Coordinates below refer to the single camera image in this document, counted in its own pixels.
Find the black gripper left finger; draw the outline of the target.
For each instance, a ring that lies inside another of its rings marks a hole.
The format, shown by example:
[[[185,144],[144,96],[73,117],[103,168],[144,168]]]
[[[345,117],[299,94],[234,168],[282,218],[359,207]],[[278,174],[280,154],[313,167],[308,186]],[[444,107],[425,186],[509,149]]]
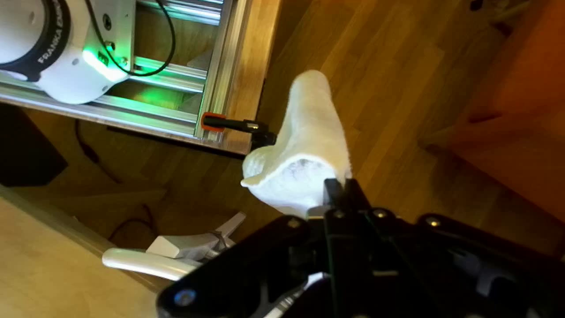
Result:
[[[324,206],[326,220],[342,220],[344,213],[340,211],[340,195],[342,195],[342,186],[335,179],[326,179],[324,181]]]

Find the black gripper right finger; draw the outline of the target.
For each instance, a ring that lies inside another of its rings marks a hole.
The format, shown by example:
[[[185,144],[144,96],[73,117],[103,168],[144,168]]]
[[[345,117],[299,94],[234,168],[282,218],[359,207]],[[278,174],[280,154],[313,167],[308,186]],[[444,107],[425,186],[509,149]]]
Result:
[[[345,206],[352,213],[368,213],[370,211],[370,204],[365,198],[359,184],[354,179],[345,181],[344,197],[345,197]]]

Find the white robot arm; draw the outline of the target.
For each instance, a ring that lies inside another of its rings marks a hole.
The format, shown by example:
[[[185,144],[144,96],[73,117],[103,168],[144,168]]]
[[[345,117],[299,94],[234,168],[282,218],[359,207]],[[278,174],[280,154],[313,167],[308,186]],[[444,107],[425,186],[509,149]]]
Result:
[[[0,0],[1,100],[243,158],[241,186],[306,220],[351,165],[322,73],[298,75],[278,133],[252,145],[268,39],[259,0]]]

